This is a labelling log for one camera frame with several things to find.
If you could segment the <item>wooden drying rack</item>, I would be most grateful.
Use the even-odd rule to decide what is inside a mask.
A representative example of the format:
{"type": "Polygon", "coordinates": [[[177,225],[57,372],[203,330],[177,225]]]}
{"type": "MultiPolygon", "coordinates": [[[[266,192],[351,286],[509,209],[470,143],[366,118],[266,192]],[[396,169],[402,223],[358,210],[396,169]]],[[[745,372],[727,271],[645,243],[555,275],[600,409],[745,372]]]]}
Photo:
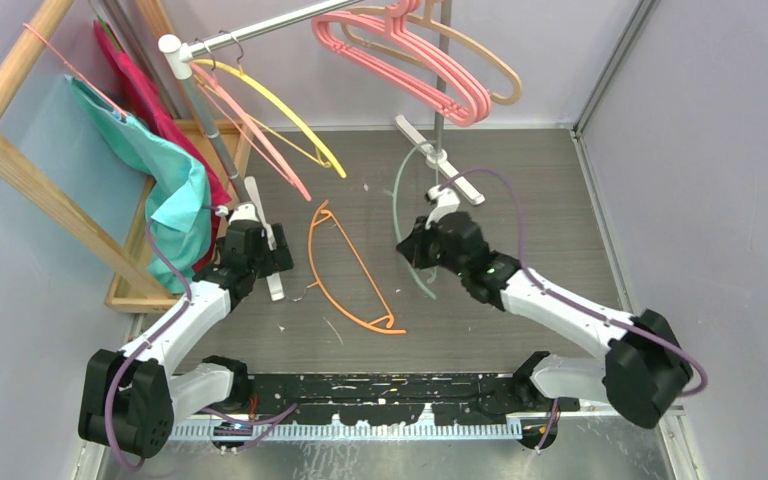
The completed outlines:
{"type": "MultiPolygon", "coordinates": [[[[0,62],[0,120],[72,5],[71,1],[41,1],[30,18],[31,28],[17,35],[0,62]]],[[[0,177],[112,267],[108,307],[123,313],[160,313],[177,302],[145,269],[148,242],[138,229],[145,225],[145,203],[153,179],[146,180],[128,236],[120,245],[2,133],[0,177]]]]}

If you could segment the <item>teal cloth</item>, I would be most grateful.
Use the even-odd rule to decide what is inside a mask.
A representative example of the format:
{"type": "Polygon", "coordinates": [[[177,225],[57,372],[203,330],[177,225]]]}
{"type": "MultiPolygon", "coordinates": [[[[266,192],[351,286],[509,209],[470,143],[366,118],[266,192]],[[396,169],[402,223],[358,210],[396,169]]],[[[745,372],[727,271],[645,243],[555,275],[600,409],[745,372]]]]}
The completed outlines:
{"type": "Polygon", "coordinates": [[[190,279],[212,242],[211,203],[205,167],[182,147],[153,132],[132,114],[122,115],[83,80],[65,77],[72,95],[115,155],[155,180],[145,203],[155,246],[146,270],[173,294],[185,291],[175,273],[190,279]]]}

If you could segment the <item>thin pink wire hanger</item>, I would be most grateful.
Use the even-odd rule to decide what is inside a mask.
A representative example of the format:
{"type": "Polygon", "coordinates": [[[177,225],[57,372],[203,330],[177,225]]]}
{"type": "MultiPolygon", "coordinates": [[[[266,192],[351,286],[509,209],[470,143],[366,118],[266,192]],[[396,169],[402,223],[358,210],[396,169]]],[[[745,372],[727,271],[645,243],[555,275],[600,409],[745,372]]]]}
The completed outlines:
{"type": "Polygon", "coordinates": [[[294,187],[305,201],[311,201],[312,195],[308,188],[288,163],[283,154],[273,144],[268,135],[292,146],[298,152],[312,160],[314,163],[328,165],[330,160],[325,160],[326,148],[313,130],[276,94],[266,88],[254,77],[246,73],[241,66],[232,67],[223,62],[207,59],[194,59],[189,63],[197,82],[197,87],[206,95],[206,98],[229,121],[239,121],[245,129],[239,127],[241,133],[248,133],[248,139],[252,141],[253,149],[265,159],[272,168],[292,187],[294,187]],[[239,82],[248,85],[260,96],[268,100],[281,111],[313,144],[313,150],[307,151],[299,145],[289,141],[276,130],[259,121],[246,110],[220,82],[216,71],[225,72],[239,82]]]}

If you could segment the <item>yellow plastic hanger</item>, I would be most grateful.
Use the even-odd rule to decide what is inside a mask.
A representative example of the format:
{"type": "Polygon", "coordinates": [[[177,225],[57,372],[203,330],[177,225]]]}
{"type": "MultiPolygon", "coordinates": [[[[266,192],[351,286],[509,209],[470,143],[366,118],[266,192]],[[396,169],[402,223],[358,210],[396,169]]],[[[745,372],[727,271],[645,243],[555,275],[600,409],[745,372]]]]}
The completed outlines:
{"type": "Polygon", "coordinates": [[[213,107],[229,121],[239,121],[251,133],[255,141],[254,148],[288,183],[301,185],[301,179],[289,165],[283,154],[274,145],[275,141],[289,146],[304,158],[319,167],[332,170],[336,175],[345,179],[348,174],[337,156],[314,130],[278,95],[273,93],[254,77],[246,73],[240,64],[230,66],[214,58],[196,58],[190,62],[190,68],[197,87],[213,107]],[[222,84],[219,75],[223,73],[230,79],[252,89],[257,95],[270,103],[310,144],[305,148],[262,122],[247,110],[239,100],[222,84]]]}

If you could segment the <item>pink red cloth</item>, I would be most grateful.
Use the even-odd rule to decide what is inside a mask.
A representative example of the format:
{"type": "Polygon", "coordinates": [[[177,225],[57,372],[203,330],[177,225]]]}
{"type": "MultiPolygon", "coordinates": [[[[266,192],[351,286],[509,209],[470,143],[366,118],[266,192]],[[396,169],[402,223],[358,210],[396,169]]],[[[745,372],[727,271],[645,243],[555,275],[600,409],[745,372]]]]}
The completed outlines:
{"type": "MultiPolygon", "coordinates": [[[[97,19],[93,22],[93,30],[98,46],[120,82],[126,105],[131,108],[131,114],[143,122],[151,132],[182,147],[187,153],[201,162],[205,167],[210,189],[211,203],[207,206],[208,210],[213,206],[220,206],[230,202],[231,197],[222,185],[214,168],[173,120],[160,100],[157,87],[148,79],[146,74],[134,63],[129,55],[124,52],[110,31],[108,24],[97,19]]],[[[213,213],[211,214],[211,246],[207,254],[196,263],[195,271],[209,263],[214,251],[219,218],[214,216],[213,213]]]]}

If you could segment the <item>green plastic hanger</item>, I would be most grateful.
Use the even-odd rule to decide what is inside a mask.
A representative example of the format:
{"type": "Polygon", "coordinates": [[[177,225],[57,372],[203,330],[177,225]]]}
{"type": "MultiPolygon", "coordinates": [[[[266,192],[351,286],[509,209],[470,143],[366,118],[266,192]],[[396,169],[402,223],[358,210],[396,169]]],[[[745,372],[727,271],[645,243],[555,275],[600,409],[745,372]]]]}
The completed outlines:
{"type": "MultiPolygon", "coordinates": [[[[401,242],[402,240],[406,239],[406,236],[402,234],[400,219],[399,219],[399,193],[400,193],[400,187],[401,187],[404,171],[410,159],[418,151],[422,151],[425,147],[432,147],[432,146],[433,144],[427,140],[421,141],[417,146],[413,146],[405,154],[401,163],[399,164],[393,180],[392,188],[387,189],[385,192],[385,194],[390,198],[390,214],[391,214],[391,221],[392,221],[392,229],[393,229],[394,238],[397,242],[401,242]]],[[[398,262],[400,265],[402,265],[403,269],[406,270],[406,272],[409,274],[410,278],[413,280],[416,287],[426,298],[432,301],[436,301],[438,299],[437,294],[430,288],[430,285],[433,284],[437,278],[438,269],[436,267],[432,268],[432,272],[429,274],[429,277],[427,279],[423,279],[417,273],[417,270],[414,267],[412,267],[407,260],[400,257],[398,259],[398,262]]]]}

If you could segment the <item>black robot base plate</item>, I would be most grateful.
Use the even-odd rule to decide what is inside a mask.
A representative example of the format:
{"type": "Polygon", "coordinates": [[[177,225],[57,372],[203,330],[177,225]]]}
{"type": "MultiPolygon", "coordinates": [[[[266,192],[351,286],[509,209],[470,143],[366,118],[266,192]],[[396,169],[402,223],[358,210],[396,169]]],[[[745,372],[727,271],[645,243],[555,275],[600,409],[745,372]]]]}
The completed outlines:
{"type": "Polygon", "coordinates": [[[579,400],[548,400],[504,373],[254,374],[239,404],[211,406],[175,430],[221,450],[261,441],[554,442],[579,400]]]}

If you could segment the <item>beige plastic hanger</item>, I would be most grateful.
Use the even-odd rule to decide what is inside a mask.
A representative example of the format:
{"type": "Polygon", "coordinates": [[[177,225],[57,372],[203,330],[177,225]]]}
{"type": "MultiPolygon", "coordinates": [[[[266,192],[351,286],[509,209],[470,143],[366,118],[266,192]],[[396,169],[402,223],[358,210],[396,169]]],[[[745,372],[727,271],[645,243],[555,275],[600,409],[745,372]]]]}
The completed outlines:
{"type": "MultiPolygon", "coordinates": [[[[444,12],[450,6],[450,1],[423,1],[422,13],[409,14],[407,21],[437,33],[443,40],[454,40],[457,44],[465,47],[467,50],[481,57],[495,71],[500,73],[511,86],[510,93],[506,95],[495,91],[490,91],[489,96],[491,101],[495,104],[503,106],[511,106],[516,104],[521,99],[524,89],[520,76],[506,62],[504,62],[491,50],[486,48],[483,44],[477,42],[461,31],[454,29],[450,25],[449,20],[444,20],[444,12]]],[[[382,53],[386,56],[406,62],[410,65],[417,66],[424,70],[429,70],[429,68],[426,67],[417,57],[411,54],[391,48],[382,43],[362,38],[358,34],[359,30],[354,27],[343,26],[341,30],[350,44],[366,47],[378,53],[382,53]]]]}

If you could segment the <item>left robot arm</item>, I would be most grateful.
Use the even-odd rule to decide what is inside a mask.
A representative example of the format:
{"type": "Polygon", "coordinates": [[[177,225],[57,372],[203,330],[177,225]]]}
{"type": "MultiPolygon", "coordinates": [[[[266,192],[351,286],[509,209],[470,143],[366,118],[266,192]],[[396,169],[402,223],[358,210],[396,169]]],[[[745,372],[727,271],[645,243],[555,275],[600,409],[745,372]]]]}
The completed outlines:
{"type": "Polygon", "coordinates": [[[88,361],[77,432],[80,438],[141,459],[164,447],[176,423],[205,408],[237,413],[253,395],[247,365],[209,356],[175,372],[195,344],[225,319],[257,280],[277,272],[267,229],[233,215],[217,242],[219,259],[197,272],[184,294],[143,335],[88,361]]]}

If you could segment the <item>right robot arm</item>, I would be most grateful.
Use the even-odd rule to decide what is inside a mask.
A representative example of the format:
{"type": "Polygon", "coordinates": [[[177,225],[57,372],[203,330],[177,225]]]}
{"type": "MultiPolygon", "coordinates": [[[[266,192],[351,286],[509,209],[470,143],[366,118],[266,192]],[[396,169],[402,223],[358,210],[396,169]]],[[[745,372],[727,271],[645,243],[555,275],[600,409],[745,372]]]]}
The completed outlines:
{"type": "Polygon", "coordinates": [[[418,217],[396,250],[413,269],[447,270],[474,300],[532,320],[588,352],[579,359],[532,353],[502,397],[513,409],[546,408],[556,416],[563,399],[591,400],[653,428],[676,399],[708,385],[663,315],[615,310],[551,283],[522,259],[491,248],[466,212],[418,217]]]}

